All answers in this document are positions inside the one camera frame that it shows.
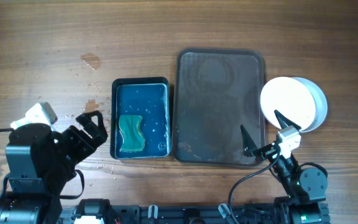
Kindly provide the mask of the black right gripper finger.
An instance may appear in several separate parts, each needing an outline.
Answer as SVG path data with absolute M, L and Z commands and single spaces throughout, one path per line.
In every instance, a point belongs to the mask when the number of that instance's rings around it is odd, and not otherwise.
M 296 123 L 294 123 L 293 121 L 282 115 L 281 112 L 279 112 L 279 110 L 274 110 L 274 113 L 281 129 L 285 129 L 290 126 L 293 126 L 298 131 L 301 129 L 299 125 L 297 125 Z
M 255 156 L 255 151 L 259 148 L 256 146 L 255 142 L 251 138 L 250 134 L 247 132 L 244 125 L 240 126 L 241 134 L 242 134 L 242 141 L 243 141 L 243 148 L 244 148 L 244 155 L 246 157 L 253 157 Z

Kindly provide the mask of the white plate top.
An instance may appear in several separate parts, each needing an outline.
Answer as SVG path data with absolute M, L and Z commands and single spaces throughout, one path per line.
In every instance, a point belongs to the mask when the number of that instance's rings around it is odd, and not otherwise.
M 280 128 L 274 111 L 278 110 L 289 120 L 308 128 L 314 121 L 316 105 L 312 94 L 300 81 L 290 77 L 277 77 L 268 81 L 260 94 L 260 107 L 265 118 Z

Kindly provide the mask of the white plate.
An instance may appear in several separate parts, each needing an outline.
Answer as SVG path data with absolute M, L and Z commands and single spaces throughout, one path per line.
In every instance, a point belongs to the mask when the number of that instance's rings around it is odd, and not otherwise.
M 307 128 L 301 130 L 302 133 L 307 133 L 317 129 L 323 124 L 328 114 L 328 101 L 322 89 L 312 81 L 301 77 L 293 77 L 293 79 L 302 83 L 309 90 L 314 99 L 316 107 L 314 120 Z
M 274 111 L 278 110 L 289 120 L 308 128 L 314 121 L 316 105 L 312 94 L 300 81 L 290 77 L 277 77 L 268 81 L 260 94 L 260 107 L 265 118 L 280 128 Z

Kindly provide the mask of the white plate bottom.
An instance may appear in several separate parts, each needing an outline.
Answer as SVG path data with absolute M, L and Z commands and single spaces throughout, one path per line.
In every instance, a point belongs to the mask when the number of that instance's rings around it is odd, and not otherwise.
M 307 133 L 317 129 L 323 124 L 328 114 L 328 101 L 322 89 L 312 81 L 301 77 L 293 77 L 293 79 L 302 83 L 309 90 L 314 99 L 316 107 L 314 120 L 307 128 L 301 130 L 302 133 Z

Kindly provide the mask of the green yellow sponge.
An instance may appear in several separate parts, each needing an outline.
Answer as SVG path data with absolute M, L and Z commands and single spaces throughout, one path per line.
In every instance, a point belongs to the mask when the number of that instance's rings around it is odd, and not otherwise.
M 145 138 L 140 130 L 142 117 L 139 115 L 121 115 L 119 130 L 122 135 L 122 152 L 141 152 L 145 147 Z

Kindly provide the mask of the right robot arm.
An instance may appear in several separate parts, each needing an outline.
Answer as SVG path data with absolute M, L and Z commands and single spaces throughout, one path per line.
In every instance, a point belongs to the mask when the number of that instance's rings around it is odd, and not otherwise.
M 260 208 L 246 208 L 255 214 L 257 221 L 265 223 L 329 223 L 326 200 L 327 170 L 313 162 L 299 164 L 292 151 L 300 146 L 301 127 L 278 110 L 275 117 L 281 127 L 276 140 L 257 147 L 244 125 L 240 126 L 244 155 L 267 160 L 269 165 L 256 174 L 269 170 L 281 183 L 286 196 Z

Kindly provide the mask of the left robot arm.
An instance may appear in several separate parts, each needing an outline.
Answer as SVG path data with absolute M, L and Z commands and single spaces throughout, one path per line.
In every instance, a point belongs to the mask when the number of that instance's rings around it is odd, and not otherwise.
M 0 223 L 56 223 L 62 212 L 66 183 L 76 176 L 76 165 L 92 155 L 108 138 L 98 110 L 76 117 L 82 129 L 70 126 L 52 131 L 43 123 L 25 124 L 9 135 L 5 154 L 10 172 L 0 194 Z

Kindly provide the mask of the dark brown serving tray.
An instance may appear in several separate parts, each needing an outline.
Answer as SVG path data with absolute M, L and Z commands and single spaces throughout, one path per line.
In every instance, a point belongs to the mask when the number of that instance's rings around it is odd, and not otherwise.
M 180 162 L 248 168 L 240 126 L 257 147 L 265 144 L 260 109 L 264 60 L 254 50 L 187 48 L 177 59 L 172 154 Z

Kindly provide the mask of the black water basin tray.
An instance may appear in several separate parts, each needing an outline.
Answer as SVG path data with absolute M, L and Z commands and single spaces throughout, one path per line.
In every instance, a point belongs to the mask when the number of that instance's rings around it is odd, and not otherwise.
M 167 157 L 171 152 L 170 134 L 169 83 L 166 78 L 118 78 L 113 81 L 111 157 Z

